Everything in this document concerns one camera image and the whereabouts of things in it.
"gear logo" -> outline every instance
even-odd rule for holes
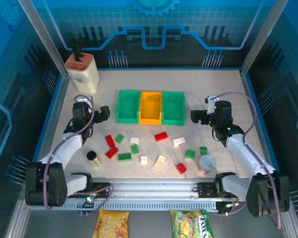
[[[162,16],[163,13],[169,14],[169,10],[174,10],[179,0],[132,0],[131,4],[134,10],[144,13],[146,17]]]
[[[19,3],[17,0],[0,0],[1,16],[9,24],[16,21],[20,14]]]

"snack bag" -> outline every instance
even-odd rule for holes
[[[92,238],[128,238],[129,212],[99,211],[97,227]]]
[[[206,211],[170,211],[172,238],[214,238]]]

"green tray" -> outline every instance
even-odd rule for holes
[[[138,123],[140,91],[120,91],[116,109],[117,123]]]
[[[162,98],[162,124],[184,125],[184,93],[164,92]]]

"white tabletop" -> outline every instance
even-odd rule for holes
[[[142,179],[142,178],[214,178],[216,173],[234,172],[241,178],[247,178],[247,173],[240,163],[228,152],[220,142],[212,138],[210,126],[194,124],[190,120],[191,110],[205,110],[207,104],[204,98],[208,95],[228,91],[245,93],[238,70],[128,70],[99,71],[100,81],[98,91],[92,95],[95,109],[109,106],[111,116],[108,121],[94,124],[94,134],[80,148],[68,163],[65,173],[88,172],[93,178],[107,179]],[[116,106],[120,90],[140,91],[173,91],[185,93],[186,120],[184,126],[123,124],[116,123]],[[73,83],[69,83],[67,94],[58,121],[52,147],[62,138],[67,123],[72,118],[74,97],[79,94]],[[228,95],[222,98],[232,103],[234,124],[246,131],[252,123],[252,115],[245,98]],[[166,131],[169,138],[156,142],[154,135]],[[132,155],[131,161],[118,161],[118,154],[109,160],[105,153],[109,150],[105,136],[111,134],[113,139],[122,134],[125,140],[116,147],[119,153],[131,152],[130,137],[139,138],[139,153]],[[172,139],[185,137],[186,143],[174,148]],[[254,148],[263,156],[256,129],[247,136]],[[196,163],[200,157],[200,146],[206,146],[208,153],[215,158],[216,170],[204,175],[198,171]],[[194,150],[194,160],[184,157],[187,149]],[[93,150],[101,160],[101,167],[94,167],[87,160],[86,154]],[[140,164],[140,155],[148,156],[148,164]],[[154,164],[159,155],[166,157],[161,169]],[[183,163],[187,171],[180,174],[175,165]]]

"orange bin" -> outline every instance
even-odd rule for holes
[[[139,106],[139,123],[161,124],[162,92],[142,92]]]

